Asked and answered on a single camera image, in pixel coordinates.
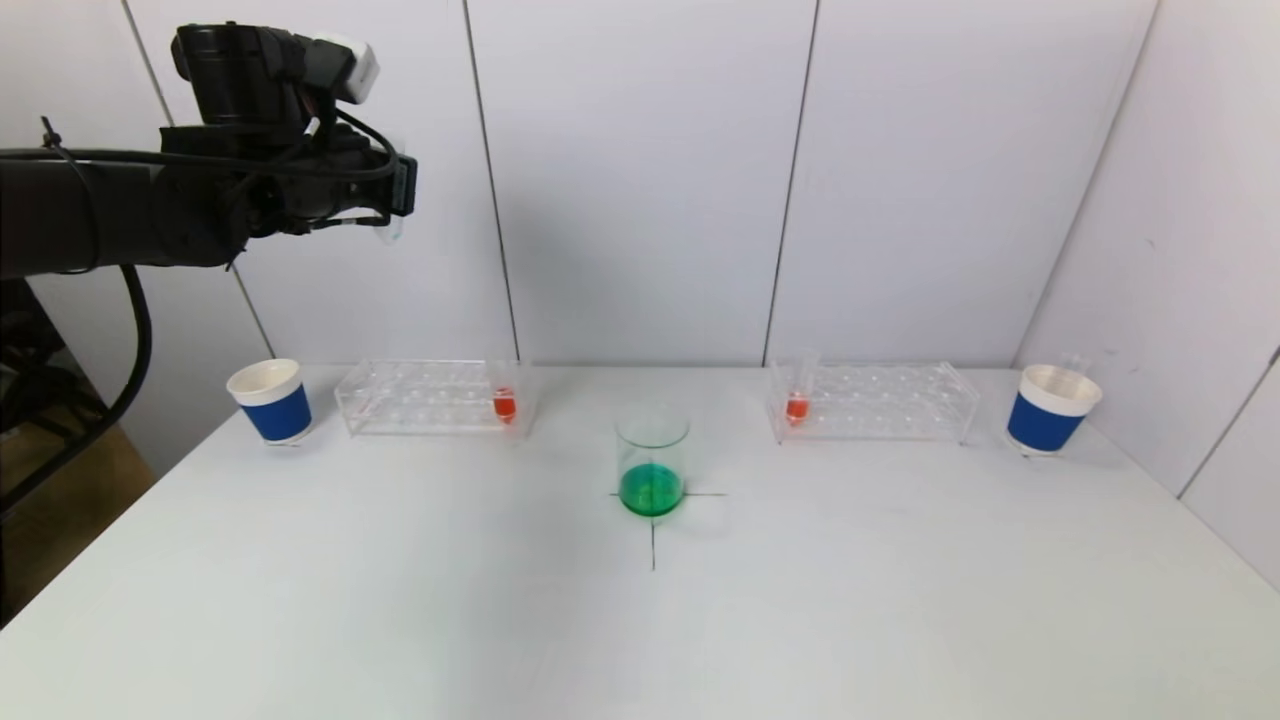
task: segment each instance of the green liquid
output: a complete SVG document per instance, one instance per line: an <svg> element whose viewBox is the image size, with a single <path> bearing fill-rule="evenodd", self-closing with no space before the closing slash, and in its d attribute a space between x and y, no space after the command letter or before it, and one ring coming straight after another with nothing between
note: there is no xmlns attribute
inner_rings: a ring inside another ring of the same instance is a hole
<svg viewBox="0 0 1280 720"><path fill-rule="evenodd" d="M622 475L618 498L627 510L645 518L666 515L680 505L684 492L680 477L669 468L649 462L636 465Z"/></svg>

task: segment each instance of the paper cup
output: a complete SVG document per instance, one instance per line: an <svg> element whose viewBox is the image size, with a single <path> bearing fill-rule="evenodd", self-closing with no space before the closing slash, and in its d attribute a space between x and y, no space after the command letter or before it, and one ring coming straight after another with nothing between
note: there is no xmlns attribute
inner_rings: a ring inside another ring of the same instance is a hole
<svg viewBox="0 0 1280 720"><path fill-rule="evenodd" d="M269 443L285 443L311 428L311 406L297 360L262 360L232 375L227 392Z"/></svg>
<svg viewBox="0 0 1280 720"><path fill-rule="evenodd" d="M1089 378L1055 365L1032 365L1018 386L1009 437L1029 455L1057 452L1100 400L1102 388Z"/></svg>

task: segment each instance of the beaker with green liquid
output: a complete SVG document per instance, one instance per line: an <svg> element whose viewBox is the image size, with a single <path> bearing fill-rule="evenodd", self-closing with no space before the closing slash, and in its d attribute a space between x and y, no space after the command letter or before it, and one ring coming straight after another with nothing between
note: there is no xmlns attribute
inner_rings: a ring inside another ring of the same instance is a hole
<svg viewBox="0 0 1280 720"><path fill-rule="evenodd" d="M618 498L645 518L666 515L685 496L684 443L689 416L666 402L625 407L614 423L618 436Z"/></svg>

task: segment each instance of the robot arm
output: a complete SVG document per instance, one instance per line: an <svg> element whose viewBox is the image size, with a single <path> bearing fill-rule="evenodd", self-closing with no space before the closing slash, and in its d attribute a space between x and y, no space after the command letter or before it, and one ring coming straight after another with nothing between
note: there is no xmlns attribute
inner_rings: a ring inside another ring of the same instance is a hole
<svg viewBox="0 0 1280 720"><path fill-rule="evenodd" d="M205 124L161 128L160 152L65 151L51 132L0 151L0 278L224 265L251 237L413 211L417 163L337 108L378 77L367 45L227 23L178 28L172 51Z"/></svg>

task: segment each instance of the test tube with red liquid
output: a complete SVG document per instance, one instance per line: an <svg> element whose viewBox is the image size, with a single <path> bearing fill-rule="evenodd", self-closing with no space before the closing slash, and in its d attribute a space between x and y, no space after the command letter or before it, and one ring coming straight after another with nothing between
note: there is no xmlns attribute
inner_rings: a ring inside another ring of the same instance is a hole
<svg viewBox="0 0 1280 720"><path fill-rule="evenodd" d="M803 425L809 418L809 401L818 374L818 357L817 350L800 350L794 359L787 361L791 386L787 389L786 416L792 428Z"/></svg>
<svg viewBox="0 0 1280 720"><path fill-rule="evenodd" d="M515 360L485 360L485 372L493 391L493 413L506 425L516 421L516 369Z"/></svg>

